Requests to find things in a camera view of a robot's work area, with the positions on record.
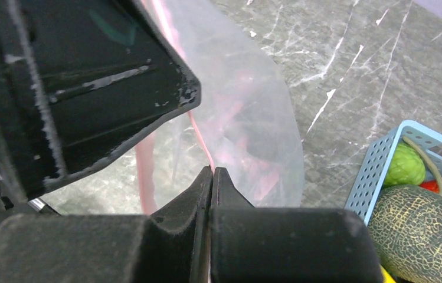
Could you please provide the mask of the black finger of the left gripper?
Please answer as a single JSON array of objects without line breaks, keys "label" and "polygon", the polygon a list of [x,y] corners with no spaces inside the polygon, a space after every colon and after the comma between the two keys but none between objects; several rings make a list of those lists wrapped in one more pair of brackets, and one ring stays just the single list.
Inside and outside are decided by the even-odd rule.
[{"label": "black finger of the left gripper", "polygon": [[141,1],[0,1],[0,174],[13,199],[104,169],[200,102]]}]

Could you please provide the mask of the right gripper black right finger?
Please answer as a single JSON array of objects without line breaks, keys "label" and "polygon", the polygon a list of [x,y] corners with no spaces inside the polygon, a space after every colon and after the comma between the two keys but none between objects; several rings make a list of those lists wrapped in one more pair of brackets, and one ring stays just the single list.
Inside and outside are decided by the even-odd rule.
[{"label": "right gripper black right finger", "polygon": [[363,220],[345,209],[256,208],[219,167],[209,216],[212,282],[382,282]]}]

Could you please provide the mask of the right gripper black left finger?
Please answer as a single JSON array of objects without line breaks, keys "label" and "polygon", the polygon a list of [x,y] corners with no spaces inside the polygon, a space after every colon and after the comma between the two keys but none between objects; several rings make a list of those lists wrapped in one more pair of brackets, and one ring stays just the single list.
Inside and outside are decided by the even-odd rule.
[{"label": "right gripper black left finger", "polygon": [[12,213],[0,200],[0,282],[207,282],[212,172],[154,214]]}]

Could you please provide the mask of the clear zip top bag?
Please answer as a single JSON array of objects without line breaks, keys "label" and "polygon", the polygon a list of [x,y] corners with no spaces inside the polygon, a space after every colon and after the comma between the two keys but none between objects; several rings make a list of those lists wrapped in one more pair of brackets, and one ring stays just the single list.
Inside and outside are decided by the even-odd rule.
[{"label": "clear zip top bag", "polygon": [[136,148],[142,210],[158,210],[156,142],[171,156],[162,187],[178,189],[199,167],[224,167],[254,206],[299,207],[302,140],[276,63],[211,1],[143,1],[152,21],[201,83],[201,104]]}]

